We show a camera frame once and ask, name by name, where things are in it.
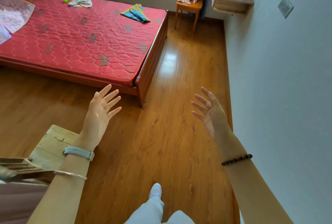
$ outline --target light switch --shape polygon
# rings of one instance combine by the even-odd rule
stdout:
[[[281,0],[281,2],[278,5],[278,8],[281,12],[281,14],[285,17],[285,19],[289,16],[289,14],[294,9],[294,6],[291,4],[289,0]]]

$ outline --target wooden wall shelf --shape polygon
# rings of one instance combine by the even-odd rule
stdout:
[[[253,0],[212,0],[213,10],[226,14],[247,15],[253,5]]]

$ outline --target white sneaker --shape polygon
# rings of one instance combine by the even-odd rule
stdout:
[[[151,199],[152,197],[158,197],[161,199],[161,185],[159,183],[156,183],[152,186],[149,194],[149,199]]]

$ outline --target bed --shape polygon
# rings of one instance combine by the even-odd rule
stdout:
[[[27,24],[0,45],[0,65],[58,79],[145,96],[167,37],[165,10],[143,8],[150,23],[120,15],[131,5],[92,0],[74,8],[62,0],[35,5]]]

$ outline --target red mattress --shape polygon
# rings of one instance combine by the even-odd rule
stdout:
[[[123,86],[134,84],[166,12],[143,8],[151,20],[120,15],[130,4],[92,0],[75,8],[34,0],[28,23],[0,46],[0,59]]]

